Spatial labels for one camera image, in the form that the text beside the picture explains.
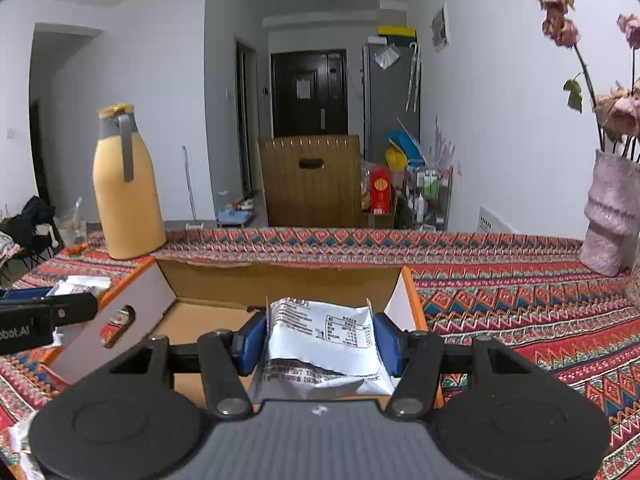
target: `tablecloth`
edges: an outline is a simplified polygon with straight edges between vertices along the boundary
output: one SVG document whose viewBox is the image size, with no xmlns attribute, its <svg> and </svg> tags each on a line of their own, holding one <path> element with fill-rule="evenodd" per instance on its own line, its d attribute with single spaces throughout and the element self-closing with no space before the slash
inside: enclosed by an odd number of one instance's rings
<svg viewBox="0 0 640 480">
<path fill-rule="evenodd" d="M 153 256 L 212 264 L 408 266 L 430 330 L 452 343 L 495 337 L 591 399 L 611 425 L 598 480 L 638 480 L 640 310 L 625 293 L 632 274 L 604 278 L 591 272 L 578 260 L 580 244 L 515 234 L 218 229 L 169 233 Z M 111 260 L 97 235 L 81 256 L 63 251 L 14 286 L 52 285 L 70 274 L 119 280 L 137 264 Z M 446 397 L 465 387 L 465 376 L 443 378 Z M 0 429 L 62 388 L 39 365 L 37 351 L 0 358 Z M 5 447 L 2 452 L 15 461 Z"/>
</svg>

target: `brown chair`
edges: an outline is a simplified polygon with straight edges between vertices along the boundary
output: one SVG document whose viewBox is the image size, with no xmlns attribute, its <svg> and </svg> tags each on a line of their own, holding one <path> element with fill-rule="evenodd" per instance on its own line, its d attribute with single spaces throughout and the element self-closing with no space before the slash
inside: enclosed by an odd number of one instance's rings
<svg viewBox="0 0 640 480">
<path fill-rule="evenodd" d="M 360 227 L 358 136 L 259 140 L 270 226 Z"/>
</svg>

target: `black circular cover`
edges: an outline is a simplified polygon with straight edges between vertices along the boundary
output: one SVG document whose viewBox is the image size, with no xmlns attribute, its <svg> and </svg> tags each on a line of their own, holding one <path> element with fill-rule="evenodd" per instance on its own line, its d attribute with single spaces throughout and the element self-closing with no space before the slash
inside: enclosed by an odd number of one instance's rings
<svg viewBox="0 0 640 480">
<path fill-rule="evenodd" d="M 436 410 L 436 438 L 455 464 L 481 478 L 593 478 L 609 445 L 607 419 L 553 378 L 501 376 Z"/>
<path fill-rule="evenodd" d="M 31 423 L 32 453 L 63 478 L 148 479 L 175 468 L 200 439 L 200 410 L 173 390 L 126 375 L 100 389 L 83 386 L 53 399 Z"/>
</svg>

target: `yellow bottle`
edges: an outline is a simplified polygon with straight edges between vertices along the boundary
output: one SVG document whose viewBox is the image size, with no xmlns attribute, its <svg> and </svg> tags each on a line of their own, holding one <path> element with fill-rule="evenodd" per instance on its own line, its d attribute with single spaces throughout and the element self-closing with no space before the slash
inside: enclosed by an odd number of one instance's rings
<svg viewBox="0 0 640 480">
<path fill-rule="evenodd" d="M 133 105 L 104 108 L 94 156 L 94 189 L 109 256 L 127 260 L 166 242 L 154 167 Z"/>
</svg>

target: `gray bottle strap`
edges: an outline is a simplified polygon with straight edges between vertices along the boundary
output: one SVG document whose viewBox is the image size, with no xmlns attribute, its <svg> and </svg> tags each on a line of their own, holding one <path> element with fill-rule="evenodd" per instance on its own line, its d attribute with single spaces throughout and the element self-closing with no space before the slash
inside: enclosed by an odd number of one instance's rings
<svg viewBox="0 0 640 480">
<path fill-rule="evenodd" d="M 122 139 L 122 165 L 124 167 L 124 181 L 133 180 L 133 144 L 131 134 L 136 132 L 136 120 L 133 114 L 120 114 L 100 121 L 100 138 L 120 136 Z"/>
</svg>

